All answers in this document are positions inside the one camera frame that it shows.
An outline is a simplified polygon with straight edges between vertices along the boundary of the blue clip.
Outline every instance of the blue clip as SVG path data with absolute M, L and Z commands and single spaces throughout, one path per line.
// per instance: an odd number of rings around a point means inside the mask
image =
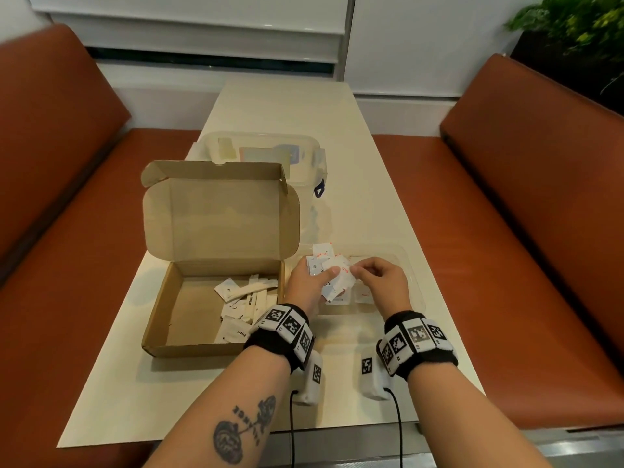
M 314 188 L 316 198 L 321 198 L 323 192 L 325 192 L 325 179 L 321 180 L 321 183 Z

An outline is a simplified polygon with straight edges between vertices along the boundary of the planter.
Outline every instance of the planter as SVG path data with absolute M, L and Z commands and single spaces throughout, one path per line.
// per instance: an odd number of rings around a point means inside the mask
M 522 33 L 511 58 L 624 115 L 624 62 L 571 52 L 561 41 L 532 31 Z

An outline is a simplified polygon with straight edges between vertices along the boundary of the hand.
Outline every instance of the hand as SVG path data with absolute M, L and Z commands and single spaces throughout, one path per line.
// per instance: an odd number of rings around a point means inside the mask
M 294 304 L 311 317 L 316 310 L 316 305 L 321 299 L 323 286 L 330 282 L 340 273 L 340 268 L 329 268 L 316 276 L 310 276 L 308 261 L 304 256 L 290 273 L 286 285 L 284 300 L 287 304 Z
M 368 258 L 355 263 L 351 272 L 370 288 L 385 321 L 397 312 L 412 309 L 408 279 L 400 267 L 386 259 Z

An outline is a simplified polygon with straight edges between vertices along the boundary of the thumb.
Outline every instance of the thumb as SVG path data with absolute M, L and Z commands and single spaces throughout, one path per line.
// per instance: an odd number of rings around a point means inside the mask
M 366 271 L 366 269 L 364 269 L 362 266 L 352 266 L 351 267 L 351 273 L 353 274 L 353 276 L 356 279 L 361 280 L 365 285 L 367 285 L 368 287 L 370 287 L 370 285 L 372 284 L 372 282 L 374 281 L 375 275 L 370 274 L 368 271 Z
M 338 266 L 334 266 L 330 267 L 327 271 L 323 271 L 321 274 L 317 275 L 316 279 L 321 283 L 321 285 L 324 286 L 339 274 L 340 268 Z

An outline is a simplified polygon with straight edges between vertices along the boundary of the wristband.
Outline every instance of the wristband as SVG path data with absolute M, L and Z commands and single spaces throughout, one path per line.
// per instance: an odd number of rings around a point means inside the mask
M 406 310 L 392 315 L 385 324 L 386 334 L 377 342 L 377 354 L 390 376 L 407 381 L 410 372 L 423 362 L 451 362 L 457 356 L 442 329 L 425 315 Z
M 305 370 L 314 340 L 305 312 L 293 304 L 280 304 L 271 307 L 258 319 L 244 348 L 260 346 L 285 356 L 292 374 L 297 368 Z

